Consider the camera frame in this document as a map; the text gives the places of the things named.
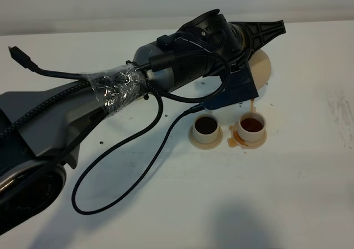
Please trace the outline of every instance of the white table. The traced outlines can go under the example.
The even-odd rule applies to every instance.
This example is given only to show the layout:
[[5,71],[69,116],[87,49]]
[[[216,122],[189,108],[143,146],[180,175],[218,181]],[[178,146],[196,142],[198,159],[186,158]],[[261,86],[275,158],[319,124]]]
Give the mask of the white table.
[[[187,132],[197,115],[189,115],[175,127],[148,178],[133,193],[98,215],[77,214],[70,195],[83,169],[155,116],[153,98],[136,101],[86,138],[79,166],[67,168],[67,183],[57,201],[1,236],[0,247],[352,248],[354,22],[293,23],[286,28],[285,35],[263,48],[272,75],[255,106],[268,121],[265,145],[252,151],[227,145],[228,126],[249,109],[248,102],[214,112],[224,139],[211,151],[190,144]],[[0,37],[0,92],[45,90],[67,82],[24,70],[10,58],[8,45],[19,46],[42,68],[94,72],[123,64],[140,45],[172,32]],[[176,93],[201,96],[217,84],[216,79],[201,79]],[[109,155],[85,179],[78,195],[83,209],[99,208],[126,190],[173,119],[189,107],[164,101],[168,116],[153,131]]]

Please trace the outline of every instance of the tan disc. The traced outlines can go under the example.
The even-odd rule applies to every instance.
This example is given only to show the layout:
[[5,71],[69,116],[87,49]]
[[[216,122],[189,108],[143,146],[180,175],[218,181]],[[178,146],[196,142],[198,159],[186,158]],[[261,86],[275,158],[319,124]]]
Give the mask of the tan disc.
[[258,50],[249,60],[249,67],[251,68],[251,73],[253,76],[254,84],[256,89],[259,90],[263,87],[269,80],[270,71],[272,69],[270,65],[270,59],[267,54]]

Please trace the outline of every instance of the plastic wrap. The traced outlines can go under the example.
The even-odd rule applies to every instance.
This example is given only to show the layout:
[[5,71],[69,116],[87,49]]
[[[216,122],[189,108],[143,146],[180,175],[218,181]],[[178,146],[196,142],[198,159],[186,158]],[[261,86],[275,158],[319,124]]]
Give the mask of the plastic wrap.
[[109,116],[147,92],[145,76],[133,64],[84,76],[91,83],[97,100]]

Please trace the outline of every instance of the white surface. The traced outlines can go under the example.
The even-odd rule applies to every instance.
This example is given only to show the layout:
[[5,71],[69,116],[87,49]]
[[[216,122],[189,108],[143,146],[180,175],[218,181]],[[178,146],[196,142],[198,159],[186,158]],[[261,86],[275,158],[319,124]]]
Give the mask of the white surface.
[[[123,64],[140,45],[170,32],[0,37],[1,92],[45,90],[66,82],[22,69],[10,58],[8,45],[21,47],[43,68],[93,72]],[[286,35],[264,51],[273,70],[255,100],[267,120],[268,139],[261,148],[244,154],[226,142],[229,125],[249,108],[248,102],[214,112],[224,139],[211,151],[190,144],[188,130],[196,115],[185,117],[152,172],[128,198],[98,215],[76,214],[70,195],[83,169],[154,117],[152,98],[136,101],[89,135],[57,201],[1,236],[1,248],[351,248],[354,22],[288,24]],[[177,93],[200,96],[217,84],[202,79]],[[79,205],[98,208],[126,190],[167,127],[188,107],[165,100],[168,117],[98,165],[79,189]]]
[[354,0],[0,0],[0,34],[178,28],[214,8],[230,20],[354,19]]

